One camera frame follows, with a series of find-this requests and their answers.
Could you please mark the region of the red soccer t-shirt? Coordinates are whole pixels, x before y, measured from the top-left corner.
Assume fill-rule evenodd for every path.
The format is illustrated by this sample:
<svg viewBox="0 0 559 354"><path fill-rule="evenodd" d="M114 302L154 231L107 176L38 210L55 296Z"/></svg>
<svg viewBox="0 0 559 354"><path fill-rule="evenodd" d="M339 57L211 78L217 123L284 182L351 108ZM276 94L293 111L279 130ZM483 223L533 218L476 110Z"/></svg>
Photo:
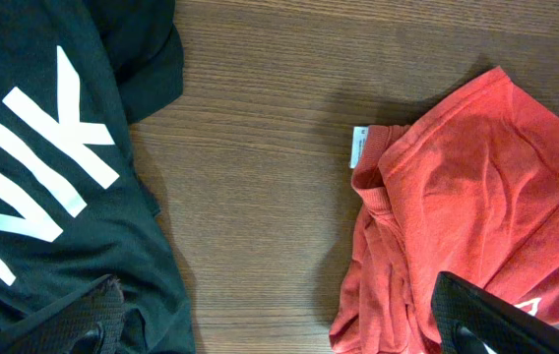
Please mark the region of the red soccer t-shirt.
<svg viewBox="0 0 559 354"><path fill-rule="evenodd" d="M449 271L559 324L559 117L494 68L415 123L370 126L337 353L436 353Z"/></svg>

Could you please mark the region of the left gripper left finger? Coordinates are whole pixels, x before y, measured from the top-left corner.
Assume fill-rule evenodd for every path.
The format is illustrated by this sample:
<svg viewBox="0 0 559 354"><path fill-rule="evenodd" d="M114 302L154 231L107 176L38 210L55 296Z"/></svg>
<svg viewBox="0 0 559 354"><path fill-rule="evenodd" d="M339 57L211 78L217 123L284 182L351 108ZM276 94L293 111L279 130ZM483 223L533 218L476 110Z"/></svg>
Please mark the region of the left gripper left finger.
<svg viewBox="0 0 559 354"><path fill-rule="evenodd" d="M112 354L123 326L123 292L108 274L0 331L0 354Z"/></svg>

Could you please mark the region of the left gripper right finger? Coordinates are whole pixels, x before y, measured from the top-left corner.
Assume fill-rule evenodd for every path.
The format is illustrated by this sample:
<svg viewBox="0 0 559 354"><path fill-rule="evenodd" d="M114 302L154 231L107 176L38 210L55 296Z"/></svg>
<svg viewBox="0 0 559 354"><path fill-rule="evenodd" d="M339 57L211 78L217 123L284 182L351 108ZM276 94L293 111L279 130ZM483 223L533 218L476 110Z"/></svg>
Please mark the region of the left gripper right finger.
<svg viewBox="0 0 559 354"><path fill-rule="evenodd" d="M431 311L445 354L559 354L559 329L447 271Z"/></svg>

